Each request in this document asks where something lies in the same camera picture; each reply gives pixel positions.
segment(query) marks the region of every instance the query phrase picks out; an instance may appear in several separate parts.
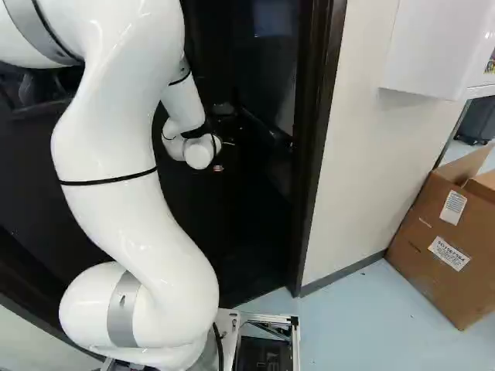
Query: white robotic arm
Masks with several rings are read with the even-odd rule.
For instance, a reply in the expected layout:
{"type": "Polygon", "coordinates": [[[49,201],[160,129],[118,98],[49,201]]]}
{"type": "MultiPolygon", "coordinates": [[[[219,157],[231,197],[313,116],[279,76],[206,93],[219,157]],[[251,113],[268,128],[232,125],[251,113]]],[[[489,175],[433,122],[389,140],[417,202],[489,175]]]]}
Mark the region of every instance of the white robotic arm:
{"type": "Polygon", "coordinates": [[[172,157],[192,153],[189,162],[203,168],[220,144],[199,138],[188,145],[180,135],[199,127],[204,111],[192,76],[180,77],[179,0],[3,0],[0,32],[5,62],[85,62],[53,132],[52,156],[77,222],[116,262],[86,270],[68,287],[60,304],[64,331],[105,356],[186,369],[217,314],[218,283],[163,199],[151,141],[159,101],[170,114],[163,133],[172,157]],[[33,32],[34,15],[51,44],[33,32]]]}

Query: white label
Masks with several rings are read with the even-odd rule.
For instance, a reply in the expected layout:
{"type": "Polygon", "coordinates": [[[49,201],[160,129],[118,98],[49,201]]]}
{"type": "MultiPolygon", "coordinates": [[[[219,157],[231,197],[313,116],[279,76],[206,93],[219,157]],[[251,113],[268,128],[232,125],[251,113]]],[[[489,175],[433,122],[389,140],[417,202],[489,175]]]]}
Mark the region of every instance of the white label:
{"type": "Polygon", "coordinates": [[[461,219],[466,203],[466,197],[456,191],[450,191],[440,213],[440,219],[456,226],[461,219]]]}
{"type": "Polygon", "coordinates": [[[471,260],[470,257],[467,257],[460,251],[450,246],[441,237],[436,237],[433,243],[429,246],[428,250],[433,252],[433,254],[439,257],[443,262],[447,263],[458,272],[471,260]]]}

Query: dark wooden door frame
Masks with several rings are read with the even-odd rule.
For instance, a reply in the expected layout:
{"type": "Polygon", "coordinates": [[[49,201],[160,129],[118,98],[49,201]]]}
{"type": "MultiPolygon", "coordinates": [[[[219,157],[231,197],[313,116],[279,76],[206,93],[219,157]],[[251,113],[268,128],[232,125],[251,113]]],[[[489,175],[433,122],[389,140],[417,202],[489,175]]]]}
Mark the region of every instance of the dark wooden door frame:
{"type": "Polygon", "coordinates": [[[323,160],[347,0],[301,0],[288,288],[298,297],[323,160]]]}

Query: white wall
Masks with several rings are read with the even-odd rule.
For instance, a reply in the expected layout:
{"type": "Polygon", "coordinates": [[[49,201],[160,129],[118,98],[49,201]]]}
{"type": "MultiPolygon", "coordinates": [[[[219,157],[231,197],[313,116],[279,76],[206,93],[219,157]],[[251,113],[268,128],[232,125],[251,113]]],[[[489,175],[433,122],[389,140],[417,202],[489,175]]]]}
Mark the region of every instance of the white wall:
{"type": "Polygon", "coordinates": [[[101,362],[0,305],[0,369],[90,371],[101,362]]]}
{"type": "Polygon", "coordinates": [[[399,0],[348,0],[308,284],[389,244],[464,102],[378,89],[399,0]]]}

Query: cardboard box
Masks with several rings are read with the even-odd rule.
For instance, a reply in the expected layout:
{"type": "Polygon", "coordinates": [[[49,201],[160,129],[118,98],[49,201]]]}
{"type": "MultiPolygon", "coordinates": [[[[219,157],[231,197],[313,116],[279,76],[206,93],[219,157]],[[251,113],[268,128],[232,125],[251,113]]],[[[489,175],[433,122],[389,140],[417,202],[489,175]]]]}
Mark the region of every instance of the cardboard box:
{"type": "Polygon", "coordinates": [[[495,309],[493,145],[432,171],[387,260],[459,330],[495,309]]]}

